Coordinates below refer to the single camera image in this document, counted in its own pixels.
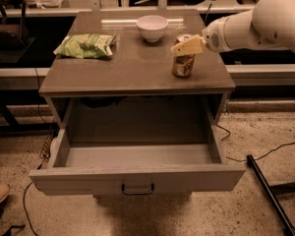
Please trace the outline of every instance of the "brown can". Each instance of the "brown can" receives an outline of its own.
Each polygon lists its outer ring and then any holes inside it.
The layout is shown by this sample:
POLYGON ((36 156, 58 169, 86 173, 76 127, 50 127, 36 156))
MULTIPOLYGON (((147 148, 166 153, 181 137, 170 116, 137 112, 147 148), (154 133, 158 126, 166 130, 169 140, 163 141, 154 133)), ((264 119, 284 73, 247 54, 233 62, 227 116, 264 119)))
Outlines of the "brown can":
MULTIPOLYGON (((192 35, 183 33, 179 34, 177 36, 177 40, 175 44, 179 42, 183 42, 190 38, 192 35)), ((194 61, 195 61, 195 54, 191 55, 184 55, 184 56, 175 56, 173 67, 172 67, 172 73, 177 77, 189 77, 191 76, 191 72, 194 67, 194 61)))

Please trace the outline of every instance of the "tabletop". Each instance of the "tabletop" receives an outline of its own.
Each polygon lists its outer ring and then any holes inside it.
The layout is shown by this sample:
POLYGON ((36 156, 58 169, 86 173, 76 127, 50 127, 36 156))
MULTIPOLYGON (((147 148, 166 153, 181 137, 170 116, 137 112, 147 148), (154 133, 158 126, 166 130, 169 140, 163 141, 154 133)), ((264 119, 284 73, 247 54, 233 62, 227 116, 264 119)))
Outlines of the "tabletop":
POLYGON ((171 73, 170 47, 180 33, 201 33, 204 23, 197 10, 138 10, 80 12, 68 35, 103 33, 116 35, 110 59, 58 57, 39 92, 43 96, 158 95, 224 93, 235 86, 219 54, 205 49, 197 54, 192 76, 171 73), (168 19, 165 36, 147 43, 137 30, 144 15, 168 19))

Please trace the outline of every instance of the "bowl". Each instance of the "bowl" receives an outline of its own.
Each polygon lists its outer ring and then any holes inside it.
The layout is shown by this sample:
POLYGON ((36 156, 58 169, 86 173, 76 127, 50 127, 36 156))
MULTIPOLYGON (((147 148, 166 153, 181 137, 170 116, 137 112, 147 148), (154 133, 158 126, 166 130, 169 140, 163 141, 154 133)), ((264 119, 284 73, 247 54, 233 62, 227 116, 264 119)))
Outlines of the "bowl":
POLYGON ((140 35, 147 42, 157 42, 165 34, 168 21, 157 15, 143 16, 137 20, 137 28, 140 35))

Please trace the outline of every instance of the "speckled floor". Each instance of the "speckled floor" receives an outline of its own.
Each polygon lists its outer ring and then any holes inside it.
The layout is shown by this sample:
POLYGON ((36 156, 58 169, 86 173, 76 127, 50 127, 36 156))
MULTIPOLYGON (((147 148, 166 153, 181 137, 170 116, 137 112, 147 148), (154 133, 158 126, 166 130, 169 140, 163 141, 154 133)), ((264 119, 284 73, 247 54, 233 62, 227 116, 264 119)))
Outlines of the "speckled floor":
MULTIPOLYGON (((35 114, 14 110, 20 122, 37 121, 35 114)), ((231 132, 223 141, 227 156, 245 159, 261 156, 282 144, 295 142, 295 101, 236 102, 219 123, 231 132)), ((220 137, 227 133, 220 129, 220 137)), ((0 236, 12 224, 25 229, 12 235, 33 235, 23 207, 23 194, 31 169, 40 164, 46 134, 0 137, 0 183, 9 183, 11 193, 0 218, 0 236)), ((282 147, 258 164, 270 185, 295 181, 295 145, 282 147)), ((252 169, 232 192, 144 197, 92 196, 46 197, 31 185, 26 205, 32 228, 38 235, 284 235, 282 225, 252 169)), ((279 197, 295 226, 295 194, 279 197)))

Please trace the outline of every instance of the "black handle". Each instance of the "black handle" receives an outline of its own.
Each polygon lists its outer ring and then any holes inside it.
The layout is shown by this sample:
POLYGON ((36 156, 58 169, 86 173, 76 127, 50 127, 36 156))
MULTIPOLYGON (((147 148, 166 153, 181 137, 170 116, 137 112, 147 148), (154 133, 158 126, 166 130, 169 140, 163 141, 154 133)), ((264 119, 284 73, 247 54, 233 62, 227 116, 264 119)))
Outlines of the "black handle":
POLYGON ((126 185, 122 184, 121 191, 124 195, 150 195, 154 192, 154 184, 150 185, 150 190, 147 192, 127 192, 126 185))

